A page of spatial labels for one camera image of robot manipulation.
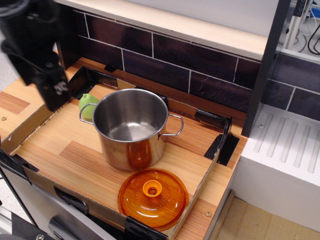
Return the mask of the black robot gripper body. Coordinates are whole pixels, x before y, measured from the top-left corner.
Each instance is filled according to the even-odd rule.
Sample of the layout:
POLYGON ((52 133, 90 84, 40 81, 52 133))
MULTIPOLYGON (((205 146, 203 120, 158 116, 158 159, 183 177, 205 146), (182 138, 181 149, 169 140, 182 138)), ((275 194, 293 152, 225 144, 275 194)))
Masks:
POLYGON ((1 44, 1 50, 27 85, 33 83, 43 87, 64 87, 66 75, 54 51, 32 50, 26 54, 18 53, 8 40, 1 44))

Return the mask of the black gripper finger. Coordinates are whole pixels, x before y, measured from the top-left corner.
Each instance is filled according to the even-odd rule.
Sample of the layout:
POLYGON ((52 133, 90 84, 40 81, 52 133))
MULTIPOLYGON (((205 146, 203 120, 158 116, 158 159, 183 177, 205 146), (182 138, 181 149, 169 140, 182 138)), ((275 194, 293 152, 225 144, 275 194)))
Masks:
POLYGON ((34 84, 51 112, 58 110, 72 98, 65 71, 61 66, 40 71, 34 78, 34 84))

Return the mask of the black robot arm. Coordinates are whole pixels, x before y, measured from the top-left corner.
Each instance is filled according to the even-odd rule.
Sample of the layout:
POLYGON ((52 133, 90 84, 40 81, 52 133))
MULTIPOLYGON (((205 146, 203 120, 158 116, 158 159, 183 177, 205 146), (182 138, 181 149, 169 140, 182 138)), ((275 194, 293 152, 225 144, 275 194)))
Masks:
POLYGON ((59 39, 59 12, 52 0, 2 0, 1 50, 26 85, 34 84, 49 111, 71 99, 68 80, 54 44, 59 39))

